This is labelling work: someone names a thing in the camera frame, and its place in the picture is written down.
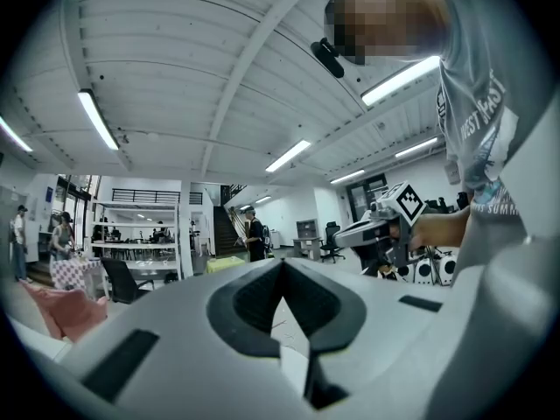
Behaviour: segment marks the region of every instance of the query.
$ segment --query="jeans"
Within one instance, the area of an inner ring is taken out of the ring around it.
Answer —
[[[25,268],[25,252],[24,245],[18,242],[13,243],[13,266],[16,278],[25,280],[27,278],[27,269]]]

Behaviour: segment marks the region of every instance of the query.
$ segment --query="backpack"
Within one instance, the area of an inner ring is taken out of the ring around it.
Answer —
[[[268,252],[272,248],[269,226],[262,226],[262,242],[264,243],[264,250]]]

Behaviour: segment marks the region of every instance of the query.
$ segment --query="gray t-shirt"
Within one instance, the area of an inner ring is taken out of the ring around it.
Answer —
[[[437,105],[448,158],[473,194],[460,271],[525,236],[498,176],[546,109],[556,76],[514,0],[445,1],[451,30]]]

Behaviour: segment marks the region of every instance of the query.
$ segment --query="speaker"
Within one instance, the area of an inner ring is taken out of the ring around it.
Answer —
[[[439,261],[439,278],[441,278],[441,284],[443,286],[449,286],[452,284],[456,264],[457,257],[455,255],[446,255]]]
[[[416,263],[414,269],[415,284],[434,284],[436,282],[436,270],[431,265],[429,258],[423,258]]]
[[[331,72],[332,76],[338,79],[344,77],[344,68],[342,68],[342,65],[336,60],[339,54],[334,50],[333,46],[329,44],[326,38],[322,38],[320,42],[313,42],[311,44],[311,52],[318,61]]]
[[[396,270],[396,274],[406,283],[411,284],[414,281],[414,264],[401,266]]]

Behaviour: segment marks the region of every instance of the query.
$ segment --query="railing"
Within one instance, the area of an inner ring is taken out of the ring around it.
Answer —
[[[229,197],[232,199],[236,194],[238,194],[246,185],[230,185],[229,186]]]
[[[155,190],[127,190],[123,188],[114,188],[113,201],[138,202],[141,204],[154,204],[154,203],[178,204],[181,201],[181,193],[160,192]]]
[[[201,192],[191,192],[189,193],[189,204],[192,206],[202,205],[202,193]]]
[[[234,225],[235,232],[242,238],[244,241],[247,240],[247,232],[245,231],[245,223],[239,217],[239,215],[235,212],[233,207],[229,208],[229,219],[231,223]]]

